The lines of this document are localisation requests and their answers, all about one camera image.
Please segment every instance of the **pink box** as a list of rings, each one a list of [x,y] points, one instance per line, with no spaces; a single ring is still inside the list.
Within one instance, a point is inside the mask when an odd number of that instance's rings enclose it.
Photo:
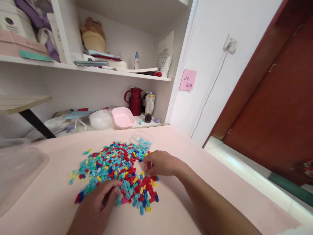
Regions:
[[[44,45],[16,33],[0,30],[0,55],[21,57],[19,50],[48,56],[47,49]]]

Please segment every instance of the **power cord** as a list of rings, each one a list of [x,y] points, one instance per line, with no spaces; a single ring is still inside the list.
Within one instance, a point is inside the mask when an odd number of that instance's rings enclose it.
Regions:
[[[216,82],[216,80],[217,80],[219,74],[221,73],[221,70],[222,70],[222,68],[223,68],[223,65],[224,65],[226,56],[227,56],[227,54],[228,54],[228,49],[231,47],[231,44],[229,44],[229,45],[227,46],[227,50],[226,50],[226,53],[225,53],[225,56],[224,56],[224,59],[223,59],[222,66],[221,66],[221,68],[220,68],[219,71],[218,71],[218,74],[217,74],[217,76],[216,76],[216,78],[215,78],[215,81],[214,81],[213,86],[212,86],[212,88],[211,88],[211,90],[210,90],[210,92],[209,92],[209,95],[208,95],[208,97],[206,98],[206,101],[205,101],[205,103],[204,103],[204,106],[203,106],[202,109],[201,109],[200,117],[199,117],[199,119],[198,119],[198,122],[197,122],[197,125],[196,125],[195,129],[194,129],[193,132],[192,132],[191,138],[193,137],[193,134],[195,133],[195,130],[196,130],[196,128],[198,127],[198,124],[199,124],[199,121],[200,121],[200,118],[201,118],[203,109],[204,109],[204,107],[205,107],[205,105],[206,105],[206,102],[207,102],[208,99],[209,99],[209,96],[210,96],[210,94],[211,94],[211,92],[212,92],[212,90],[213,90],[213,87],[214,87],[214,85],[215,85],[215,82]]]

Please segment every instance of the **clear plastic lid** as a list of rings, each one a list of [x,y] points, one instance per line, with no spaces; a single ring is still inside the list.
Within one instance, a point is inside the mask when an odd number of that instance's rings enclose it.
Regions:
[[[19,199],[49,157],[36,148],[27,148],[30,140],[0,140],[0,217]]]

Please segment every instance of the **plastic building brick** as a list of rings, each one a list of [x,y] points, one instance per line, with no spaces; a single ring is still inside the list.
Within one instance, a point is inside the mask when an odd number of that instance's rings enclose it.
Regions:
[[[139,142],[145,145],[151,144],[144,139]],[[118,179],[123,182],[123,186],[120,187],[121,194],[116,200],[116,205],[129,202],[134,207],[140,208],[141,214],[144,213],[144,208],[150,212],[150,203],[154,200],[158,201],[157,193],[153,191],[158,177],[147,178],[144,171],[139,174],[134,167],[134,162],[142,161],[148,153],[148,148],[141,144],[137,146],[120,141],[113,141],[111,145],[104,146],[99,152],[92,153],[92,149],[83,152],[86,159],[80,163],[79,170],[70,172],[69,178],[69,184],[78,179],[82,182],[88,180],[85,188],[77,195],[75,203],[81,203],[84,197],[101,182]]]
[[[135,199],[134,202],[133,202],[133,207],[135,207],[137,205],[137,203],[138,203],[138,200]]]
[[[140,208],[142,206],[142,202],[139,202],[137,205],[137,208]]]

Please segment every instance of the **wooden door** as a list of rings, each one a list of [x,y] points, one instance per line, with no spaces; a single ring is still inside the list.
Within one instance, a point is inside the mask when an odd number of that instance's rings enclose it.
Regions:
[[[312,182],[313,15],[290,39],[224,143],[297,185]]]

